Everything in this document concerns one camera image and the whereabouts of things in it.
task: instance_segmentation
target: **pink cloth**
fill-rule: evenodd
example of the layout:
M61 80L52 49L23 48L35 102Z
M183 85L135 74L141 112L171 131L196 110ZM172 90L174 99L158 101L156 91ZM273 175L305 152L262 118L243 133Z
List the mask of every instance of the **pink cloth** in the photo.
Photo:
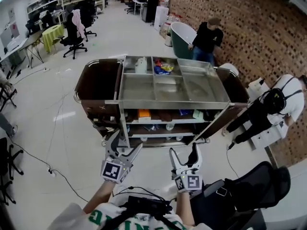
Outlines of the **pink cloth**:
M78 32L80 33L80 36L82 38L85 38L84 29L85 26L81 23L81 16L80 16L80 10L73 10L72 11L72 23L77 27Z

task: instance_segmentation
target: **man in black shirt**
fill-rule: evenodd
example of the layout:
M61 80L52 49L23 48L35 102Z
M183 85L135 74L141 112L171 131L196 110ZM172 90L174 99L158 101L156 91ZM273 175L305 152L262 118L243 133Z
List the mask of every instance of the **man in black shirt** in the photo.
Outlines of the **man in black shirt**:
M220 49L223 32L218 28L221 20L211 18L208 22L201 23L196 38L193 43L188 46L189 50L193 50L193 60L210 62L215 65L213 51Z

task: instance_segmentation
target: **brick wall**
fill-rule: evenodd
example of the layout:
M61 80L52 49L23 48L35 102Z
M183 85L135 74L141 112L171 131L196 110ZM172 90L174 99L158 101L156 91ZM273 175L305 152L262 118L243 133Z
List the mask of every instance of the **brick wall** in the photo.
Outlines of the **brick wall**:
M244 84L262 77L271 86L282 74L307 74L307 15L287 0L170 0L170 11L197 30L222 19L220 64L233 63ZM285 140L272 146L278 165L307 158L306 108Z

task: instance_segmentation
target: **bathtub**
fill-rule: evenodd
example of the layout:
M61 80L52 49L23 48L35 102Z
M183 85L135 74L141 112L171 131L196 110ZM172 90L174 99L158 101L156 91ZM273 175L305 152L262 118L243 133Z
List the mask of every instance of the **bathtub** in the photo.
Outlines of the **bathtub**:
M181 22L173 22L171 24L171 38L174 53L178 58L192 59L192 51L188 50L196 37L196 31L187 24Z

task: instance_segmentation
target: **stainless steel cart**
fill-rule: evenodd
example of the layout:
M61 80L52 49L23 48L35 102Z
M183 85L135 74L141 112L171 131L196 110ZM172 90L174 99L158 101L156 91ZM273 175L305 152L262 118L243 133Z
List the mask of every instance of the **stainless steel cart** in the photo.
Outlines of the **stainless steel cart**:
M233 119L248 104L248 94L238 77L227 69L187 59L145 57L146 73L136 73L143 56L124 60L100 59L88 63L74 91L93 126L103 136L113 129L123 131L123 147L188 145L209 142L209 137ZM170 75L154 72L156 60L174 66ZM151 120L139 121L138 109L150 109ZM179 109L200 110L203 119L179 115ZM144 125L158 124L158 130ZM167 130L167 124L174 128Z

